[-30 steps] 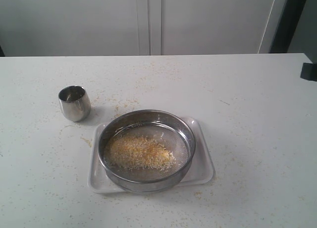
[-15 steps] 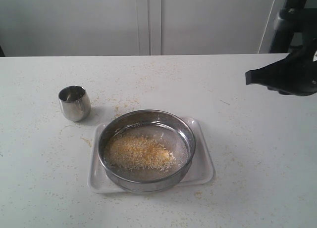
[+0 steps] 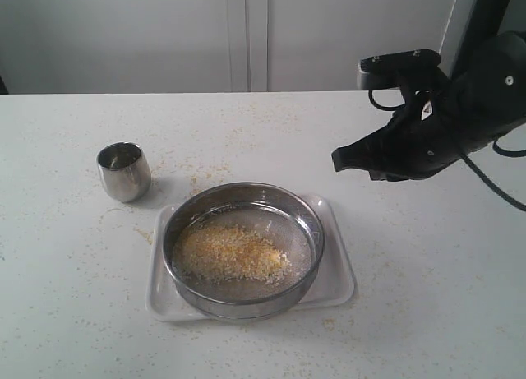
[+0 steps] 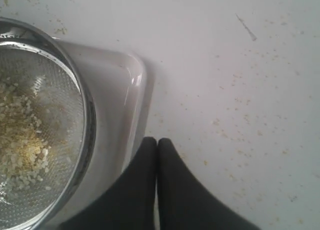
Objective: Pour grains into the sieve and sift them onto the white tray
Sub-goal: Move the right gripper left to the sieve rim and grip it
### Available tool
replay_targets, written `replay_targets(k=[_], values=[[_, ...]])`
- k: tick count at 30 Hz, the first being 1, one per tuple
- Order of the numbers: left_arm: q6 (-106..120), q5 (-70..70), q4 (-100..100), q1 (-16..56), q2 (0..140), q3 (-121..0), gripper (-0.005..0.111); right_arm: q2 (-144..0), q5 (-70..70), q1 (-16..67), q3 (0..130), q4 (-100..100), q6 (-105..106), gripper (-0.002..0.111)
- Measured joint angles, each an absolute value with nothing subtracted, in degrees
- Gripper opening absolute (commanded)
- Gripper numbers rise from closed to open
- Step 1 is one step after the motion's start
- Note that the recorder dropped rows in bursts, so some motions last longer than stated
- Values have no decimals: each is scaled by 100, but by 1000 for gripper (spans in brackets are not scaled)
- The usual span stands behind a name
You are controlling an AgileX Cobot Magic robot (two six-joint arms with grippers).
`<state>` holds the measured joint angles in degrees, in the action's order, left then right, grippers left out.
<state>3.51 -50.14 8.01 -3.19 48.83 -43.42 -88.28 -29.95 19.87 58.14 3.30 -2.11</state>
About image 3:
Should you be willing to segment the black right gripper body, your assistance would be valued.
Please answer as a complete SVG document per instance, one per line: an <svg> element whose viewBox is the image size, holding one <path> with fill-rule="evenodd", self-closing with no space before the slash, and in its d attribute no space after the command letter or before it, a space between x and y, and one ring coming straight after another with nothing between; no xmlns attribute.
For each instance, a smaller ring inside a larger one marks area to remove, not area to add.
<svg viewBox="0 0 526 379"><path fill-rule="evenodd" d="M407 180L430 178L468 153L467 78L449 79L439 68L397 76L404 106L387 127L385 154Z"/></svg>

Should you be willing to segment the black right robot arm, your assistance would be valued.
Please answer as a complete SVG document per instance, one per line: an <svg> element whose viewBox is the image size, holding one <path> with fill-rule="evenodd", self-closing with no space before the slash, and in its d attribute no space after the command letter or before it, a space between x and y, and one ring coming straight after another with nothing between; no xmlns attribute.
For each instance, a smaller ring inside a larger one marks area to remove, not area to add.
<svg viewBox="0 0 526 379"><path fill-rule="evenodd" d="M375 55L358 64L358 87L399 89L382 128L335 149L337 172L367 171L373 180L423 180L525 123L525 33L499 32L509 0L476 3L453 76L434 50Z"/></svg>

